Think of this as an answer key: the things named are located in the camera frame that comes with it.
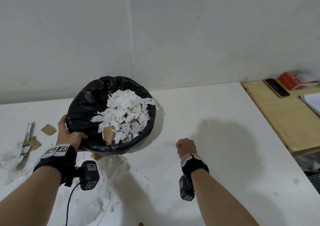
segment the white table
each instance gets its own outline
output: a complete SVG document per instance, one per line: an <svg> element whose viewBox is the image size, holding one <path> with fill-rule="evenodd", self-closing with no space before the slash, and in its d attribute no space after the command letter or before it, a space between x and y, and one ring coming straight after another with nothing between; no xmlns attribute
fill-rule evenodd
<svg viewBox="0 0 320 226"><path fill-rule="evenodd" d="M74 192L68 225L138 226L139 222L145 226L204 225L197 201L186 202L179 195L182 172L175 143L185 137L194 139L211 175L261 226L319 224L320 196L239 83L151 94L160 109L146 142L150 145L123 157L99 160L98 166L106 177L102 176L92 191ZM0 199L25 180L31 173L28 168L55 143L57 133L47 136L40 129L46 124L57 127L71 101L0 106L1 154L23 139L28 122L36 121L34 135L42 143L20 172L25 176L4 185L7 171L0 170ZM89 158L90 153L79 153L78 162ZM49 225L65 223L70 192L71 188L60 187ZM120 204L111 212L116 201Z"/></svg>

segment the person's left arm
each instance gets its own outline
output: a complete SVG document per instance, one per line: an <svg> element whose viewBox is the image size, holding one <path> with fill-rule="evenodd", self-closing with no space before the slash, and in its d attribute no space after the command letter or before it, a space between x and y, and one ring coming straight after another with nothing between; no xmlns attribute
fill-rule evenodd
<svg viewBox="0 0 320 226"><path fill-rule="evenodd" d="M75 150L82 138L81 132L70 134L64 115L58 123L57 145L70 144ZM60 172L50 166L38 168L24 183L0 202L0 222L3 226L46 226L61 182Z"/></svg>

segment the wire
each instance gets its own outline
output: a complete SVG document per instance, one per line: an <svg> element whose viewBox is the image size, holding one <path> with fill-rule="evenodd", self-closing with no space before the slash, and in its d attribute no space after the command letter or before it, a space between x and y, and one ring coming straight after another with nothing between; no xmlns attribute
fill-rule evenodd
<svg viewBox="0 0 320 226"><path fill-rule="evenodd" d="M75 188L76 188L79 184L81 184L81 182L79 182L79 183L72 189L71 194L70 194L70 196L69 196L68 205L67 205L67 207L66 207L66 226L68 225L68 212L69 212L70 199L71 199L72 193L74 192Z"/></svg>

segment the black plastic bag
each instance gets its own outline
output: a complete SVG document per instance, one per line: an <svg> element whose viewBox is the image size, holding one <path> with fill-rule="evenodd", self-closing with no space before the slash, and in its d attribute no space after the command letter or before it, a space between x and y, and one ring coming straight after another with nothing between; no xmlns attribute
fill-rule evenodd
<svg viewBox="0 0 320 226"><path fill-rule="evenodd" d="M150 135L156 118L156 107L148 104L147 110L150 120L142 133L130 142L111 143L110 146L106 146L106 142L102 139L102 133L98 133L100 123L90 120L97 115L98 111L103 112L108 108L108 94L112 94L119 89L122 91L130 89L142 98L152 98L143 86L130 78L106 76L90 82L70 104L66 126L70 133L74 131L83 132L89 137L88 139L82 139L80 147L83 149L104 156L125 154L141 146Z"/></svg>

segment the wooden table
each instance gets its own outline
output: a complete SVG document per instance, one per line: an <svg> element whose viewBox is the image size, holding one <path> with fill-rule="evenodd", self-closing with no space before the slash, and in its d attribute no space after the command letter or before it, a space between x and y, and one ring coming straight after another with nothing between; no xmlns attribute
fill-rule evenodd
<svg viewBox="0 0 320 226"><path fill-rule="evenodd" d="M279 98L263 81L242 83L249 96L291 153L320 148L320 118L299 95L319 93L320 88L288 91Z"/></svg>
<svg viewBox="0 0 320 226"><path fill-rule="evenodd" d="M185 137L195 141L210 174L260 226L319 224L319 194L239 83L150 93L159 110L144 144L148 146L97 161L100 181L93 190L74 191L68 225L204 226L197 200L180 198L182 171L175 143ZM28 122L36 122L34 135L42 143L11 183L4 183L7 171L0 167L0 200L32 173L39 157L55 144L57 132L47 136L40 129L46 124L57 128L71 102L0 105L0 159L24 138ZM91 159L89 152L78 153L78 158L79 165ZM60 186L48 226L65 224L72 188ZM112 210L116 202L119 205Z"/></svg>

